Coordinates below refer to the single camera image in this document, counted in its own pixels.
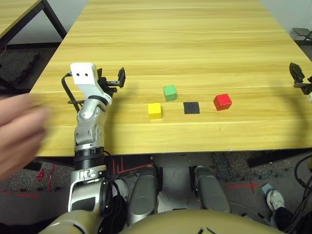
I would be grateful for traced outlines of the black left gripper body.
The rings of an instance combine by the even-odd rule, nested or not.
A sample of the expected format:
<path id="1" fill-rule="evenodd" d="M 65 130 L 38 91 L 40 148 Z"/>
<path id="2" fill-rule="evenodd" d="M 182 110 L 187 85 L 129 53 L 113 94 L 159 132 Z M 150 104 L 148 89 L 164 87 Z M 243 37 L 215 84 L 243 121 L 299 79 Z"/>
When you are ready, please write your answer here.
<path id="1" fill-rule="evenodd" d="M 102 77 L 101 79 L 98 79 L 97 82 L 99 86 L 101 87 L 101 89 L 109 96 L 113 96 L 113 94 L 117 92 L 117 87 L 119 87 L 118 80 L 107 81 L 106 77 Z"/>

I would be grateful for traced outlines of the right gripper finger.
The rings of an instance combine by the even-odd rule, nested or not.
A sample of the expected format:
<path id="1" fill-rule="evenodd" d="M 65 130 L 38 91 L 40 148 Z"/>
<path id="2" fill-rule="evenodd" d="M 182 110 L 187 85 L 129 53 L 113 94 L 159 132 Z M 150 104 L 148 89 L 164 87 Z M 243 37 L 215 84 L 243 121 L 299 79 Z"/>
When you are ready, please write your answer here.
<path id="1" fill-rule="evenodd" d="M 305 78 L 305 76 L 302 72 L 301 67 L 298 64 L 291 62 L 289 64 L 289 71 L 294 80 L 294 83 L 303 83 L 303 79 Z"/>

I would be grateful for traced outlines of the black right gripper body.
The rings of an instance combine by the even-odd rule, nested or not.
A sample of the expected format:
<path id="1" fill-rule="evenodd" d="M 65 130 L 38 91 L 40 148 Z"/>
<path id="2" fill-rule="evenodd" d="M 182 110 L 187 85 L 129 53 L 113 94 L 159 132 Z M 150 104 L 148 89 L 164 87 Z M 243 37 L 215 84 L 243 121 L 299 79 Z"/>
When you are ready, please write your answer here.
<path id="1" fill-rule="evenodd" d="M 304 95 L 309 95 L 312 92 L 312 77 L 307 79 L 308 83 L 305 83 L 303 79 L 299 79 L 294 82 L 295 88 L 300 88 Z"/>

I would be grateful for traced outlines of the bystander bare hand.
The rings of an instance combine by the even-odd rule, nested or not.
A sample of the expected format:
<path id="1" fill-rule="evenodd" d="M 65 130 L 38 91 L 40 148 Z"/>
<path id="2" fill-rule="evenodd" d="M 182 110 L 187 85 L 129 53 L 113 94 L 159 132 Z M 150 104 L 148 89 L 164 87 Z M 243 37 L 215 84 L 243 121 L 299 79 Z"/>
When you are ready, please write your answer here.
<path id="1" fill-rule="evenodd" d="M 48 110 L 29 94 L 0 99 L 0 179 L 32 162 L 46 135 Z"/>

